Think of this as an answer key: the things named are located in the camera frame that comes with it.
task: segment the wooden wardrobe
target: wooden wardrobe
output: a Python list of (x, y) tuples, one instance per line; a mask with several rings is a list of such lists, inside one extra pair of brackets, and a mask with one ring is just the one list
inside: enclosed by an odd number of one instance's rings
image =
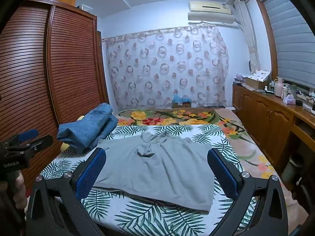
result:
[(108, 103), (96, 16), (26, 0), (0, 34), (0, 141), (35, 128), (54, 144), (24, 169), (26, 188), (59, 153), (59, 124)]

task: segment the metal screw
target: metal screw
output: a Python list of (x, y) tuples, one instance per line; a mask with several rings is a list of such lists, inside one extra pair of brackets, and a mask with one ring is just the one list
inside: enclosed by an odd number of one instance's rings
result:
[(66, 173), (63, 174), (63, 176), (65, 178), (70, 178), (72, 176), (72, 173), (71, 172), (66, 172)]
[(36, 182), (40, 182), (40, 181), (42, 181), (42, 179), (43, 179), (42, 176), (37, 176), (35, 180), (36, 180)]
[(271, 176), (271, 179), (272, 179), (273, 181), (278, 181), (278, 180), (279, 180), (279, 178), (278, 178), (276, 175), (272, 175), (272, 176)]
[(244, 171), (244, 172), (242, 172), (242, 177), (244, 177), (244, 178), (249, 178), (249, 176), (250, 176), (250, 174), (248, 173), (248, 172), (246, 172), (246, 171)]

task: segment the circle pattern curtain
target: circle pattern curtain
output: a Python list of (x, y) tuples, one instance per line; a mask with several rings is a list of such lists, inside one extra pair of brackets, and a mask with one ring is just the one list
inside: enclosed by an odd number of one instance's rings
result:
[(229, 56), (216, 26), (159, 29), (105, 41), (120, 110), (169, 108), (174, 94), (198, 107), (225, 106)]

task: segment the floral blanket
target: floral blanket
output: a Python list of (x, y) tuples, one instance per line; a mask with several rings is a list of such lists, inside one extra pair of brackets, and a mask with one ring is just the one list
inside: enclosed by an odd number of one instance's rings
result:
[[(185, 108), (168, 110), (127, 110), (118, 114), (119, 125), (195, 125), (215, 124), (221, 128), (233, 147), (243, 169), (254, 177), (269, 178), (277, 175), (274, 168), (247, 134), (239, 118), (228, 109)], [(209, 128), (209, 134), (199, 136), (199, 141), (209, 141), (220, 134)], [(289, 233), (303, 224), (308, 214), (293, 200), (291, 192), (282, 185), (287, 212)]]
[[(244, 171), (221, 128), (213, 124), (117, 126), (107, 139), (135, 136), (143, 131), (149, 131), (152, 134), (168, 131), (181, 138), (189, 137), (195, 142), (211, 143), (212, 147), (217, 148), (239, 171)], [(59, 178), (65, 172), (73, 171), (91, 153), (78, 155), (75, 150), (69, 147), (53, 160), (42, 171), (41, 175), (46, 179)], [(91, 190), (88, 197), (82, 199), (82, 204), (97, 224), (115, 231), (127, 232), (137, 236), (208, 236), (233, 203), (233, 200), (226, 197), (216, 178), (214, 188), (215, 192), (210, 212), (192, 210), (172, 203), (141, 198), (120, 191)], [(248, 224), (255, 205), (256, 200), (253, 198), (242, 219), (240, 228), (244, 228)]]

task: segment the storage box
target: storage box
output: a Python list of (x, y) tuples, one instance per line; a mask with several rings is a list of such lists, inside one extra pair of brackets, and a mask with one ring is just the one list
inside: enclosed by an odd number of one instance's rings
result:
[(246, 81), (245, 81), (246, 85), (255, 88), (257, 90), (264, 90), (265, 86), (268, 85), (268, 80), (261, 82), (261, 81), (257, 81), (254, 79), (250, 79), (248, 77), (246, 77)]
[(173, 108), (186, 108), (186, 107), (192, 107), (191, 102), (181, 102), (181, 103), (172, 103)]

